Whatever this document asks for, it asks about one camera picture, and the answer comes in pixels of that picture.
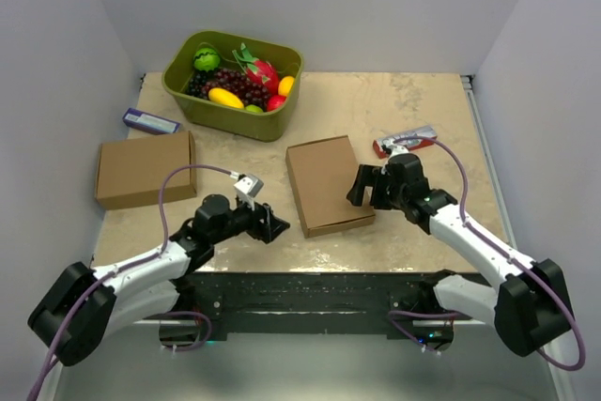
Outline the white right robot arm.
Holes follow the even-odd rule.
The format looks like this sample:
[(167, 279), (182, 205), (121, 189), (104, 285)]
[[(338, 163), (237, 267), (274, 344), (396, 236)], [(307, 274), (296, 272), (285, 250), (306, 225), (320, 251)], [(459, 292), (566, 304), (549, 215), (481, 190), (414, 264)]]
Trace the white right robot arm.
[(443, 273), (418, 297), (431, 319), (457, 312), (494, 328), (501, 341), (525, 357), (575, 328), (562, 269), (537, 262), (474, 221), (449, 193), (430, 187), (420, 159), (405, 153), (383, 166), (359, 166), (347, 193), (351, 205), (399, 210), (427, 235), (443, 242), (485, 278), (484, 285)]

